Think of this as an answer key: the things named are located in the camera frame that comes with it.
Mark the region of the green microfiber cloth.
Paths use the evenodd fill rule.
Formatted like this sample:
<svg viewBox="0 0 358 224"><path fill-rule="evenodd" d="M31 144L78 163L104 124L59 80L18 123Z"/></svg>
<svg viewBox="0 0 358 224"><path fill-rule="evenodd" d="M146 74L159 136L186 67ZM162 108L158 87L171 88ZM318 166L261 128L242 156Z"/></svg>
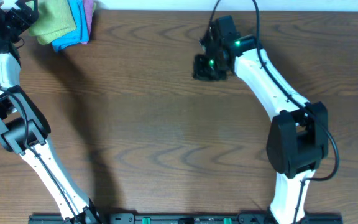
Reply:
<svg viewBox="0 0 358 224"><path fill-rule="evenodd" d="M75 28L67 0L38 0L39 18L29 28L29 35L47 45Z"/></svg>

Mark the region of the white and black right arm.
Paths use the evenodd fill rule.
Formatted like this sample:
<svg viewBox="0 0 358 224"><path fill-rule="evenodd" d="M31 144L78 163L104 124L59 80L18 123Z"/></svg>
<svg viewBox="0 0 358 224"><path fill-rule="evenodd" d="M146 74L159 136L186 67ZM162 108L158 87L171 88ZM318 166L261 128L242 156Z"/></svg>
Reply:
<svg viewBox="0 0 358 224"><path fill-rule="evenodd" d="M322 103L310 103L281 76L254 35L241 35L231 16L209 23L200 39L203 54L195 55L193 77L225 80L228 72L241 79L270 118L266 151L276 171L275 195L266 220L271 223L330 223L336 217L306 213L311 179L328 154L328 138L313 116L323 123L328 112Z"/></svg>

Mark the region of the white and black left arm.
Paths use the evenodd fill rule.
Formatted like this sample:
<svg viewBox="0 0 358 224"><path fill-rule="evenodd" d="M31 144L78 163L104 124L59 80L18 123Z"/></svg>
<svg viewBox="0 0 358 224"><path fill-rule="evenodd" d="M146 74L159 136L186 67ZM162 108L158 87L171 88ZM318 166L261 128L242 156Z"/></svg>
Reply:
<svg viewBox="0 0 358 224"><path fill-rule="evenodd" d="M15 44L38 17L37 6L25 1L16 1L9 10L0 5L0 143L33 168L60 210L58 215L31 215L29 223L103 223L102 214L57 156L45 116L20 86Z"/></svg>

